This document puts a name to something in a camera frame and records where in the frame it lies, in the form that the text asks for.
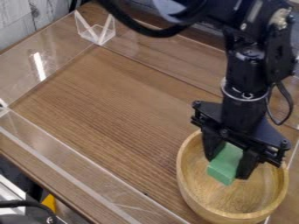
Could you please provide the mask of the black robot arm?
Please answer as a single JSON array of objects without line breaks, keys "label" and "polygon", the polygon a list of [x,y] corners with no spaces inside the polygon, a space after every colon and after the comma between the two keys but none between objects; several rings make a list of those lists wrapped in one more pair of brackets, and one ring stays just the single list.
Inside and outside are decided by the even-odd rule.
[{"label": "black robot arm", "polygon": [[223,33],[227,72],[220,83],[220,103],[195,101],[194,125],[200,127],[206,158],[214,160],[226,144],[242,149],[236,178],[247,179],[258,165],[280,166],[290,141],[274,128],[270,112],[272,91],[290,105],[283,80],[294,74],[296,57],[291,44],[295,23],[287,0],[154,0],[164,19],[178,25],[198,22]]}]

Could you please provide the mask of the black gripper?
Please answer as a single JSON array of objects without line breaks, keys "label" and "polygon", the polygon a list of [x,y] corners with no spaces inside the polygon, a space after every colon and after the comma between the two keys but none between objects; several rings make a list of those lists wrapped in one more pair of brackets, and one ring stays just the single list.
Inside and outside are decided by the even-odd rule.
[{"label": "black gripper", "polygon": [[259,164],[280,167],[291,142],[267,120],[267,100],[195,101],[191,123],[200,128],[206,158],[211,161],[226,143],[243,150],[236,178],[248,179]]}]

